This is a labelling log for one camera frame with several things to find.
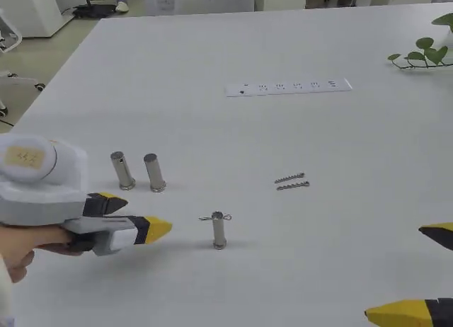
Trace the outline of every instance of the electrical outlet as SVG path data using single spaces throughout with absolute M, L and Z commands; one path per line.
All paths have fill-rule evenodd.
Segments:
M 283 83 L 275 84 L 275 90 L 286 90 L 286 86 Z
M 234 84 L 225 87 L 227 97 L 264 96 L 292 93 L 350 91 L 352 86 L 346 79 L 293 81 L 283 83 Z

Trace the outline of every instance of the white table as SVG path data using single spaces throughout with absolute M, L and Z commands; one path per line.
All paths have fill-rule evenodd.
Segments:
M 174 228 L 115 256 L 39 253 L 15 286 L 18 326 L 365 327 L 371 306 L 451 296 L 453 253 L 417 229 L 452 220 L 453 71 L 403 73 L 386 57 L 443 38 L 430 21 L 452 8 L 101 21 L 14 132 L 85 148 L 93 191 Z M 223 93 L 312 77 L 354 90 Z M 128 193 L 115 150 L 137 179 Z M 164 193 L 148 189 L 148 152 Z M 310 188 L 275 190 L 300 171 Z M 215 210 L 233 216 L 223 251 L 197 220 Z

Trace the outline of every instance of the pin with cotter pin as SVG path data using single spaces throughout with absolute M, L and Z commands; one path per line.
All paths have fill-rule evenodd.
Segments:
M 212 245 L 217 250 L 222 250 L 227 246 L 225 238 L 224 221 L 231 221 L 233 217 L 230 214 L 224 215 L 221 212 L 213 212 L 211 217 L 200 217 L 200 221 L 212 221 L 214 228 L 214 242 Z

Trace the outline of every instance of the floor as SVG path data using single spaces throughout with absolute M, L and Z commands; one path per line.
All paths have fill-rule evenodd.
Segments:
M 334 7 L 337 0 L 325 5 L 323 0 L 307 0 L 307 8 Z M 129 0 L 130 12 L 124 16 L 144 16 L 144 0 Z M 21 76 L 48 84 L 69 56 L 90 33 L 97 21 L 73 20 L 50 39 L 26 39 L 15 50 L 1 57 L 0 70 L 8 69 Z M 4 120 L 16 124 L 37 98 L 33 87 L 2 86 L 0 99 L 9 109 Z M 0 133 L 10 125 L 0 122 Z

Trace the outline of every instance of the finger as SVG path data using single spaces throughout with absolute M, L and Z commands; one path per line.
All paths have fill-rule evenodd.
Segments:
M 29 265 L 31 265 L 31 263 L 33 262 L 34 258 L 35 258 L 35 252 L 34 251 L 29 252 L 22 259 L 21 263 L 19 264 L 19 266 L 17 268 L 28 267 Z
M 9 269 L 8 271 L 13 283 L 21 281 L 27 275 L 27 268 L 25 267 Z
M 24 230 L 33 248 L 51 243 L 69 243 L 72 235 L 60 226 L 38 226 Z
M 68 256 L 80 256 L 82 255 L 81 252 L 74 252 L 74 251 L 68 251 L 67 250 L 67 245 L 61 244 L 61 243 L 53 243 L 53 244 L 47 244 L 46 246 L 39 246 L 39 249 L 42 249 L 44 251 L 50 251 L 52 253 L 58 253 L 62 255 L 68 255 Z

